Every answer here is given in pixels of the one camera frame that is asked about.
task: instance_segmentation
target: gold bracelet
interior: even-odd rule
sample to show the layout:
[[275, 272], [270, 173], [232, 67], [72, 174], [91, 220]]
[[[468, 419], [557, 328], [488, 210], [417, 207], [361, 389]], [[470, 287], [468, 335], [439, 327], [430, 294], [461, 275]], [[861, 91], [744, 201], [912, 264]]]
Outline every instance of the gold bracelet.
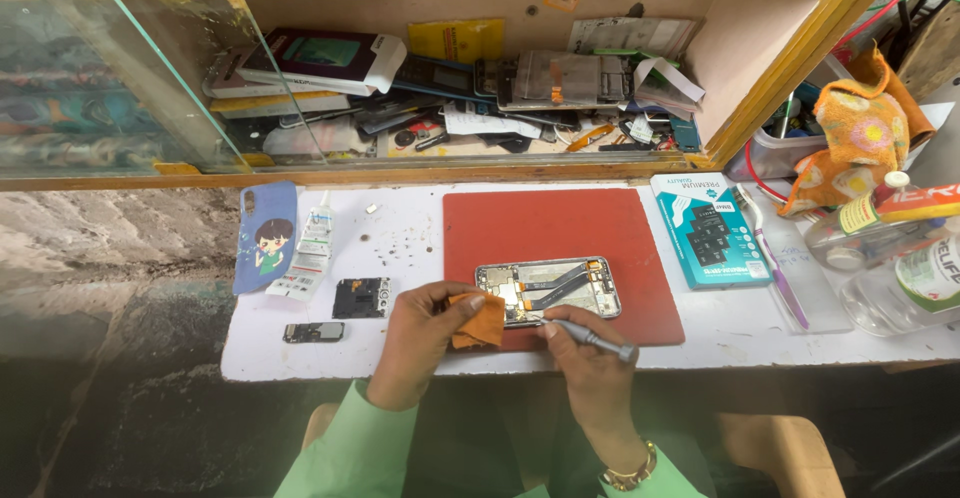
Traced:
[[647, 461], [631, 474], [620, 474], [610, 468], [606, 468], [603, 474], [606, 484], [617, 491], [626, 492], [636, 489], [641, 481], [650, 478], [650, 474], [657, 467], [657, 447], [654, 446], [654, 442], [645, 439], [643, 436], [639, 438], [643, 445], [647, 447]]

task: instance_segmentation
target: white workbench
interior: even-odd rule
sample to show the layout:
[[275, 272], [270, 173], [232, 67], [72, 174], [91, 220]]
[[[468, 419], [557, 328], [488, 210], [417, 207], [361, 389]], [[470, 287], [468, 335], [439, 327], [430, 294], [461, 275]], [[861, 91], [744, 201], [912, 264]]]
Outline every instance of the white workbench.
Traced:
[[[387, 331], [386, 319], [346, 320], [341, 341], [287, 344], [286, 324], [330, 320], [337, 281], [390, 277], [393, 296], [444, 276], [442, 198], [447, 193], [625, 188], [625, 184], [465, 184], [336, 190], [334, 261], [309, 304], [267, 295], [239, 296], [223, 347], [227, 380], [359, 378], [373, 374]], [[948, 326], [880, 337], [855, 329], [793, 335], [768, 287], [691, 291], [670, 246], [649, 186], [637, 186], [677, 304], [686, 342], [641, 348], [640, 369], [715, 369], [765, 366], [885, 364], [960, 359], [960, 331]], [[303, 223], [321, 190], [299, 190]], [[377, 209], [367, 214], [375, 204]], [[620, 290], [629, 290], [621, 286]], [[447, 354], [438, 374], [514, 374], [553, 369], [546, 352]]]

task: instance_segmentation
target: screwdriver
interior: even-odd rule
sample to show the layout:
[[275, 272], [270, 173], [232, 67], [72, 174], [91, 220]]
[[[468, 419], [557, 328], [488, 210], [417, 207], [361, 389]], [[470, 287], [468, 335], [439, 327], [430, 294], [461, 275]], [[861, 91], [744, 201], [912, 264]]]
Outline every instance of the screwdriver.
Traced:
[[590, 328], [584, 327], [580, 324], [575, 324], [569, 320], [548, 320], [546, 318], [541, 318], [541, 322], [544, 324], [557, 324], [566, 330], [567, 333], [570, 333], [570, 337], [574, 341], [580, 343], [581, 345], [594, 345], [597, 348], [606, 350], [612, 354], [616, 354], [616, 357], [623, 363], [630, 363], [637, 357], [637, 354], [640, 353], [640, 348], [637, 345], [630, 342], [624, 342], [622, 345], [617, 345], [614, 342], [609, 340], [604, 340], [600, 336], [591, 331]]

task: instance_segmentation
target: cartoon boy sticker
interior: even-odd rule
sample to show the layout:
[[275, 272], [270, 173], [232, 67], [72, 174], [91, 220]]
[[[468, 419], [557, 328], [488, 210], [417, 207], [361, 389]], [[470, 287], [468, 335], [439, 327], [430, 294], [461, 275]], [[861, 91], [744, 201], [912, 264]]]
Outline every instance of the cartoon boy sticker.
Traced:
[[273, 272], [283, 262], [283, 247], [294, 235], [294, 225], [286, 218], [271, 218], [253, 235], [256, 242], [256, 260], [254, 264], [261, 275]]

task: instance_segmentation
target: orange towel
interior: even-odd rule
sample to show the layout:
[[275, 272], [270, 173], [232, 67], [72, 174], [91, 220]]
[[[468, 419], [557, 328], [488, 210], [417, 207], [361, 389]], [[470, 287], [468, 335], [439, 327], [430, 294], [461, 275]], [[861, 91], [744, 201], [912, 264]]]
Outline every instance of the orange towel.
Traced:
[[839, 206], [872, 191], [883, 175], [899, 170], [910, 146], [907, 116], [884, 92], [893, 75], [879, 51], [873, 52], [876, 82], [837, 80], [823, 88], [814, 106], [827, 148], [797, 163], [797, 181], [782, 216], [818, 206]]
[[[449, 298], [450, 305], [465, 297], [476, 296], [476, 292], [461, 293]], [[476, 345], [497, 345], [503, 343], [503, 318], [506, 310], [502, 297], [485, 293], [483, 308], [473, 318], [467, 320], [457, 332], [453, 333], [453, 347], [467, 348]]]
[[[880, 82], [883, 72], [889, 71], [889, 79], [887, 80], [887, 86], [883, 87], [883, 93], [893, 96], [906, 114], [906, 126], [910, 135], [910, 150], [912, 151], [933, 138], [933, 135], [937, 134], [937, 129], [930, 124], [930, 120], [924, 115], [920, 105], [906, 90], [904, 83], [897, 77], [897, 74], [890, 68], [883, 56], [878, 57], [878, 55], [879, 50], [876, 46], [873, 47], [873, 50], [864, 50], [856, 59], [846, 64], [846, 70], [849, 71], [854, 80], [865, 84]], [[883, 67], [879, 68], [878, 60], [883, 63]]]

